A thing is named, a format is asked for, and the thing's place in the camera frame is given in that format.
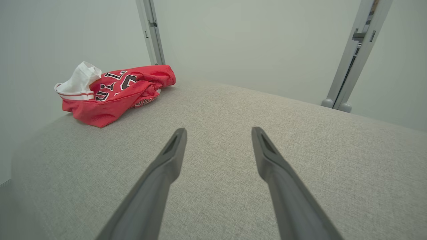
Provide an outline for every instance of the floor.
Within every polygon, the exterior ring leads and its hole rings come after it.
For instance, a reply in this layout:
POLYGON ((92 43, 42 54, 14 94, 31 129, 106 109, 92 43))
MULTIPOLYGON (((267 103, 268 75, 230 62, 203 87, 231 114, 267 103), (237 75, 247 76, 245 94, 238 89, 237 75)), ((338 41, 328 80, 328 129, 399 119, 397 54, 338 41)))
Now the floor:
POLYGON ((46 239, 38 223, 20 208, 12 186, 11 180, 0 185, 0 239, 46 239))

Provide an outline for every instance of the red jersey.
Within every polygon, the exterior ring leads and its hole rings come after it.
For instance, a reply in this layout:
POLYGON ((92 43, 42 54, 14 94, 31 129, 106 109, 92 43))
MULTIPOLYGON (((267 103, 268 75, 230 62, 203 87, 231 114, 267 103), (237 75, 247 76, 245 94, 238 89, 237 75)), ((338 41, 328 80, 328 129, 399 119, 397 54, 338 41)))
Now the red jersey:
POLYGON ((55 85, 62 109, 92 126, 104 127, 127 109, 141 107, 159 96, 160 89, 175 84, 168 65, 136 67, 102 73, 82 62, 70 80, 55 85))

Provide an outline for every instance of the red fabric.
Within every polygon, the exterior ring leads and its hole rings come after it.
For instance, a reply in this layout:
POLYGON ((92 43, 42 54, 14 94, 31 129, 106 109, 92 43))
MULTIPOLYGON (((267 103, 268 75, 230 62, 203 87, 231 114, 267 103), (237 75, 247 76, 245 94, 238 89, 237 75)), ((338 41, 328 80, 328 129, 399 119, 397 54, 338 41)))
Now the red fabric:
POLYGON ((72 112, 74 118, 88 125, 102 128, 117 120, 127 109, 141 107, 156 99, 159 88, 174 84, 175 74, 168 65, 103 73, 90 85, 95 99, 63 98, 62 109, 72 112))

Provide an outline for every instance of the white wall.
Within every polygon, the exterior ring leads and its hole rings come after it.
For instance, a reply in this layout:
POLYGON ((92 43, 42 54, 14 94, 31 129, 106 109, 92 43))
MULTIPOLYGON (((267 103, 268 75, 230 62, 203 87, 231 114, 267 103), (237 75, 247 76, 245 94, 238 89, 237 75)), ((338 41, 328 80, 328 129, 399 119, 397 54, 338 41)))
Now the white wall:
POLYGON ((320 105, 360 0, 154 0, 177 80, 209 79, 320 105))
POLYGON ((65 114, 53 86, 82 61, 150 65, 135 0, 1 0, 0 184, 18 144, 65 114))
POLYGON ((427 132, 426 12, 426 0, 393 0, 348 99, 351 113, 427 132))

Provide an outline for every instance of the white fabric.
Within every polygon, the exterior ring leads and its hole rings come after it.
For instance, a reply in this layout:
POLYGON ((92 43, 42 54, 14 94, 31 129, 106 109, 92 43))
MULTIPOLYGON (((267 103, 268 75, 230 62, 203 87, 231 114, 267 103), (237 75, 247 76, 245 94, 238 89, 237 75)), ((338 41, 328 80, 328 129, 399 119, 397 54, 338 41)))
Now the white fabric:
POLYGON ((71 78, 55 85, 55 91, 64 99, 89 100, 94 98, 94 92, 89 85, 101 78, 101 70, 88 62, 82 62, 74 70, 71 78))

